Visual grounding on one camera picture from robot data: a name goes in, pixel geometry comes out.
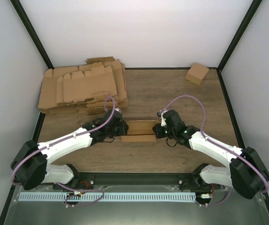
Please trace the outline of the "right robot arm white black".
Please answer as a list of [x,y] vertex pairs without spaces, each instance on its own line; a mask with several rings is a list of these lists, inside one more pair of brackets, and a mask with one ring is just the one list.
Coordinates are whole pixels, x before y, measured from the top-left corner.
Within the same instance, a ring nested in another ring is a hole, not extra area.
[[222,164],[202,164],[195,169],[193,184],[203,189],[208,184],[233,188],[246,199],[268,188],[269,172],[257,151],[230,146],[206,135],[201,129],[186,126],[175,110],[157,113],[161,119],[152,130],[157,139],[175,140],[176,144],[204,153]]

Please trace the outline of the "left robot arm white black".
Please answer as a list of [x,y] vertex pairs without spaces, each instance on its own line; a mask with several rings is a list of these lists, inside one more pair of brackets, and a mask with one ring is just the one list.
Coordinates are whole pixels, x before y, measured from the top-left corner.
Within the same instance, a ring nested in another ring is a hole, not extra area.
[[76,189],[80,185],[80,173],[72,164],[54,165],[54,161],[76,150],[102,143],[106,138],[126,135],[128,129],[121,112],[110,110],[102,118],[87,122],[60,138],[44,143],[27,141],[11,163],[13,182],[24,190],[32,190],[45,183]]

